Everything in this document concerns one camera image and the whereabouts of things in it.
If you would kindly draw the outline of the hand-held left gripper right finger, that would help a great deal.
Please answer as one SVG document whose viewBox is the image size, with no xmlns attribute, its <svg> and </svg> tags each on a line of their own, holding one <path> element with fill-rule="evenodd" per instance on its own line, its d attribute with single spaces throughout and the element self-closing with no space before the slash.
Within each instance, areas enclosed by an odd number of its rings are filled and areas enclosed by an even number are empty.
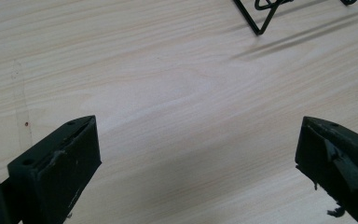
<svg viewBox="0 0 358 224">
<path fill-rule="evenodd" d="M 332 217 L 358 222 L 358 133 L 332 121 L 305 117 L 296 147 L 296 168 L 337 203 Z"/>
</svg>

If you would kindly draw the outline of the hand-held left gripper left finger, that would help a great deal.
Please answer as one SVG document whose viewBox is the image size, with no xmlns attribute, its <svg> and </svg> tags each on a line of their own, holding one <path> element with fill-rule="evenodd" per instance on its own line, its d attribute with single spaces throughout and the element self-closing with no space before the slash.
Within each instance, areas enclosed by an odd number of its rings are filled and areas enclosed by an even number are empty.
<svg viewBox="0 0 358 224">
<path fill-rule="evenodd" d="M 101 164 L 94 116 L 64 123 L 22 153 L 7 169 L 23 224 L 62 224 Z"/>
</svg>

